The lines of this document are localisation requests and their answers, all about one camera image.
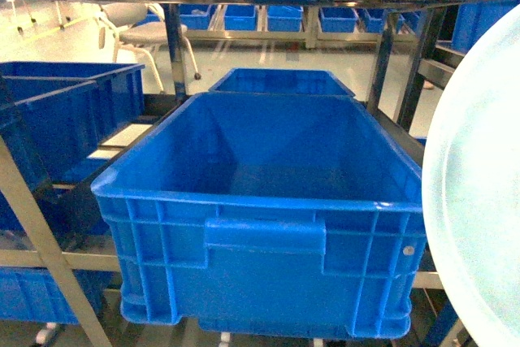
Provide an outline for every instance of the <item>metal rack post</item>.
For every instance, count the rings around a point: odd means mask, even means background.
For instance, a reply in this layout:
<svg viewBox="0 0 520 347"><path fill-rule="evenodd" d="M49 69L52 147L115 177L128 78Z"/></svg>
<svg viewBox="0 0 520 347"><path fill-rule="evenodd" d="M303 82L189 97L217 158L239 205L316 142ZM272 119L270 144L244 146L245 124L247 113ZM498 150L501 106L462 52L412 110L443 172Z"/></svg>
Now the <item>metal rack post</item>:
<svg viewBox="0 0 520 347"><path fill-rule="evenodd" d="M370 89L368 90L368 99L366 101L366 109L372 115L375 114L379 107L379 100L383 92L384 77L386 76L390 54L392 53L393 38L396 34L398 18L399 15L396 13L388 14L386 27L379 38L377 49L375 50L374 70Z"/></svg>
<svg viewBox="0 0 520 347"><path fill-rule="evenodd" d="M170 51L171 74L175 87L175 95L182 100L186 97L186 79L184 51L182 50L182 31L180 28L179 6L164 4L168 49Z"/></svg>
<svg viewBox="0 0 520 347"><path fill-rule="evenodd" d="M427 11L426 22L421 31L421 37L417 47L416 55L412 60L408 82L404 90L404 95L398 99L397 107L400 107L399 114L396 116L396 122L407 132L412 127L412 121L417 110L419 98L423 91L424 75L419 72L419 68L424 59L430 59L436 48L437 39L439 38L446 8L432 8Z"/></svg>

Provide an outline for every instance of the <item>round white lid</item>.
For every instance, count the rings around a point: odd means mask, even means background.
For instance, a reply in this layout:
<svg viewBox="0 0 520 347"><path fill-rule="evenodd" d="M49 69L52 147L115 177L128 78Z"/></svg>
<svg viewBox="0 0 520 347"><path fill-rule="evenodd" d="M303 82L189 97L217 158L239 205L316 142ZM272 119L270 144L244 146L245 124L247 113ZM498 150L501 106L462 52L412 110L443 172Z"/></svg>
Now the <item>round white lid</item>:
<svg viewBox="0 0 520 347"><path fill-rule="evenodd" d="M422 206L435 266L479 347L520 346L520 7L467 54L428 133Z"/></svg>

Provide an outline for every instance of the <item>crate rim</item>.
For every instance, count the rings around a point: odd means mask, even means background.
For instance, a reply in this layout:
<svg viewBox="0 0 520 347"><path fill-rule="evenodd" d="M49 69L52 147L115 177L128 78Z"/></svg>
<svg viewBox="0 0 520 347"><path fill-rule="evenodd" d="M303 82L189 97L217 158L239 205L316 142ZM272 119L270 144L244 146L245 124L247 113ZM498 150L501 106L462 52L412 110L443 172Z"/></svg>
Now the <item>crate rim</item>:
<svg viewBox="0 0 520 347"><path fill-rule="evenodd" d="M332 80L337 83L341 89L345 91L346 95L334 95L334 94L328 94L327 96L349 96L351 98L355 97L356 94L354 91L352 91L349 87L347 87L341 80L337 78L336 75L334 75L333 72L327 71L325 69L287 69L287 68L243 68L243 67L234 67L231 68L224 76L222 76L214 85L211 86L208 92L215 92L215 93L248 93L245 91L218 91L217 88L220 87L229 77L231 77L232 73L235 71L239 71L241 69L245 70L254 70L254 71L294 71L294 72L325 72L329 77L332 78ZM272 93L273 95L301 95L300 93Z"/></svg>
<svg viewBox="0 0 520 347"><path fill-rule="evenodd" d="M14 78L11 78L9 76L5 76L4 79L11 80L11 79L14 79ZM28 103L32 103L32 102L35 102L35 101L41 101L41 100L44 100L44 99L47 99L47 98L51 98L51 97L54 97L54 96L59 95L61 93L68 93L68 92L82 93L84 91L90 91L90 90L96 89L96 86L98 85L95 80L79 79L78 81L80 81L80 83L77 84L77 85L71 85L69 87L64 87L62 89L57 89L57 90L51 91L49 93L42 93L42 94L36 95L34 97L26 98L26 99L23 99L21 101L16 101L16 102L14 102L14 105L20 108L20 106L25 106Z"/></svg>
<svg viewBox="0 0 520 347"><path fill-rule="evenodd" d="M118 68L118 69L114 69L112 71L107 71L107 72L103 72L103 73L98 73L94 76L86 76L86 77L81 77L81 76L72 76L72 77L66 77L66 76L4 76L2 75L2 77L19 77L19 78L24 78L24 79L29 79L29 78L33 78L33 79L97 79L97 78L101 78L101 77L104 77L104 76L109 76L109 75L112 75L113 73L117 72L118 74L121 73L121 72L126 72L126 71L130 71L132 70L133 68L135 68L135 70L137 69L144 69L145 68L145 64L141 64L141 63L85 63L85 62L67 62L67 61L61 61L61 62L47 62L47 61L4 61L4 62L0 62L0 65L1 64L34 64L34 63L38 63L38 64L52 64L52 65L71 65L71 64L80 64L80 65L120 65L121 68Z"/></svg>
<svg viewBox="0 0 520 347"><path fill-rule="evenodd" d="M265 97L266 94L258 93L248 95L258 95ZM127 165L127 161L134 155L139 154L141 150L152 142L154 136L158 135L164 128L169 126L170 122L182 115L198 97L210 95L222 95L220 92L197 93L193 95L184 105L176 110L170 117L165 119L156 128L152 129L144 139L137 142L127 153L108 167L100 174L91 184L90 188L97 197L117 197L125 199L141 199L166 202L183 202L197 204L218 204L218 205L234 205L234 206L255 206L265 208L284 208L284 209L307 209L315 210L380 210L422 213L423 207L421 202L385 202L385 201L368 201L368 200L333 200L333 199L317 199L317 198L283 198L283 197L255 197L245 195L230 194L206 194L206 193L189 193L179 191L166 190L147 190L147 189L124 189L115 186L117 172L120 168ZM329 95L329 96L313 96L307 95L294 96L293 99L313 98L313 99L339 99L349 101L354 108L371 121L371 124L379 128L379 124L366 112L366 109L356 100L348 96ZM416 179L421 180L421 170L412 158L384 131L380 129L379 135L387 142L392 151L399 155L402 162L415 175Z"/></svg>

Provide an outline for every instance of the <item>plastic crate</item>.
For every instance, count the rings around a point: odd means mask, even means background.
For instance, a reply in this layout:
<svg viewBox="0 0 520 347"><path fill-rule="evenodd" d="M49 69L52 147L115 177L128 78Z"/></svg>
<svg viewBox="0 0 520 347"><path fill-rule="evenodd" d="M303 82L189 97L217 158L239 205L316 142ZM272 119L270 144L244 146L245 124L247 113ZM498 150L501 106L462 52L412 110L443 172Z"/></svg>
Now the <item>plastic crate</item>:
<svg viewBox="0 0 520 347"><path fill-rule="evenodd" d="M405 18L406 24L414 31L414 33L419 33L420 30L420 20L421 13L419 12L403 12L403 17Z"/></svg>
<svg viewBox="0 0 520 347"><path fill-rule="evenodd" d="M328 71L263 68L234 68L210 91L354 96L347 86Z"/></svg>
<svg viewBox="0 0 520 347"><path fill-rule="evenodd" d="M41 161L52 180L89 156L104 135L98 134L102 110L97 84L69 80L4 78L16 100Z"/></svg>
<svg viewBox="0 0 520 347"><path fill-rule="evenodd" d="M361 9L357 10L359 17L362 19L365 24L365 30L367 33L382 33L384 30L384 25L387 18L387 11L381 9ZM399 18L397 19L397 27L396 31L400 32L405 23L405 18L402 14L399 14Z"/></svg>
<svg viewBox="0 0 520 347"><path fill-rule="evenodd" d="M462 4L453 30L452 49L467 52L489 28L513 10L520 0Z"/></svg>
<svg viewBox="0 0 520 347"><path fill-rule="evenodd" d="M92 184L123 316L403 336L426 244L420 175L351 97L192 97Z"/></svg>
<svg viewBox="0 0 520 347"><path fill-rule="evenodd" d="M303 7L268 6L267 30L270 32L299 32Z"/></svg>
<svg viewBox="0 0 520 347"><path fill-rule="evenodd" d="M108 160L105 158L86 158L65 172L62 176L62 181L70 183L81 182L88 178L98 168L101 168L101 166L106 162L108 162Z"/></svg>
<svg viewBox="0 0 520 347"><path fill-rule="evenodd" d="M102 109L99 134L106 136L128 124L144 110L142 64L114 63L0 63L4 76L78 78L97 83L97 100Z"/></svg>
<svg viewBox="0 0 520 347"><path fill-rule="evenodd" d="M102 292L112 273L75 271L93 309L102 308ZM0 267L0 319L78 324L65 297L47 270Z"/></svg>
<svg viewBox="0 0 520 347"><path fill-rule="evenodd" d="M207 30L216 9L215 4L181 4L180 22L192 30Z"/></svg>
<svg viewBox="0 0 520 347"><path fill-rule="evenodd" d="M226 30L256 30L257 8L253 5L230 4L224 13Z"/></svg>
<svg viewBox="0 0 520 347"><path fill-rule="evenodd" d="M149 24L150 22L160 22L161 19L159 16L152 11L148 11L148 14L146 14L146 17L141 21L137 22L136 26L141 26L142 24Z"/></svg>
<svg viewBox="0 0 520 347"><path fill-rule="evenodd" d="M358 15L347 7L322 7L319 21L324 33L352 33L358 21Z"/></svg>

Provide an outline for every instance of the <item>metal shelf frame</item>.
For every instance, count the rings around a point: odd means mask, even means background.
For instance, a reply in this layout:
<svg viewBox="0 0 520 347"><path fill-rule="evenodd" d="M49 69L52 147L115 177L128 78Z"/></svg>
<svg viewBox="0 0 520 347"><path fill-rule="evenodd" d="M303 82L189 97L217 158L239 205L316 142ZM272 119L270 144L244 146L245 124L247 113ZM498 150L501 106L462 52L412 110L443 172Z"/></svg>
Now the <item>metal shelf frame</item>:
<svg viewBox="0 0 520 347"><path fill-rule="evenodd" d="M450 4L458 4L477 0L82 0L99 2L160 2L163 4L166 16L167 36L169 43L171 71L175 86L175 97L172 96L148 96L145 99L147 108L153 115L162 115L165 118L185 98L184 81L184 52L180 47L180 18L179 3L204 2L204 3L256 3L256 4L298 4L309 6L306 15L306 29L301 33L288 35L284 33L257 32L224 32L213 29L207 32L188 32L188 36L195 40L258 40L269 39L274 41L303 41L308 48L313 48L319 42L326 41L369 41L375 43L376 61L370 83L367 110L375 117L383 128L393 137L416 161L422 165L424 147L413 139L408 131L418 105L423 82L429 80L439 88L444 88L447 80L462 59L462 55L451 50L445 50L436 45L440 26L444 18L446 7ZM386 28L381 35L362 34L354 38L352 35L327 36L321 32L319 26L318 9L320 6L347 6L347 7L378 7L392 8L398 11L411 11L423 9L427 11L427 21L418 36L418 45L414 55L412 69L408 83L403 90L398 105L398 112L392 120L379 109L379 100L383 91L384 78L388 68L388 60L392 53L392 46L399 40L408 41L411 38L396 35L397 14L390 13ZM127 148L131 148L141 137L131 145L121 149L108 164L116 160ZM94 347L111 347L124 343L124 338L111 340L103 326L96 317L92 307L81 291L77 280L72 273L75 269L119 271L119 263L113 245L110 242L100 243L89 238L81 249L77 251L62 251L49 229L33 195L20 171L16 167L9 150L0 138L0 190L6 197L11 208L18 217L29 240L35 250L0 250L0 266L2 267L46 267L60 287L65 298L71 305L81 327L84 329ZM89 181L81 184L88 188ZM415 288L442 289L440 278L434 271L418 272L414 281Z"/></svg>

